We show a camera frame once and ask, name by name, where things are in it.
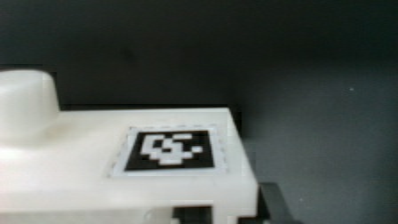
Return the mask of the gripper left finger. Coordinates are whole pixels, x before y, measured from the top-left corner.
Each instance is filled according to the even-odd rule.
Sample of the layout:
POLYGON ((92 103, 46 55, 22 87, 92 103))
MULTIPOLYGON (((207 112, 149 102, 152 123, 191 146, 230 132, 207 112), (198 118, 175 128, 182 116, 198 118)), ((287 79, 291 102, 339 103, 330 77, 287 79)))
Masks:
POLYGON ((211 207, 175 207, 172 210, 172 218, 179 224, 213 224, 211 207))

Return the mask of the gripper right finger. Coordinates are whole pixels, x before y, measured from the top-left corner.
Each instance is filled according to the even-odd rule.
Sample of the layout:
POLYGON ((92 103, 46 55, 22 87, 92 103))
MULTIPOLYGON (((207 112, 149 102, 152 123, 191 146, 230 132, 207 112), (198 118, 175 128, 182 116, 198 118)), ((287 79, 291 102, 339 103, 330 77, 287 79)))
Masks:
POLYGON ((237 224, 301 224, 293 218, 278 185, 271 182, 259 184, 257 215, 239 218, 237 224))

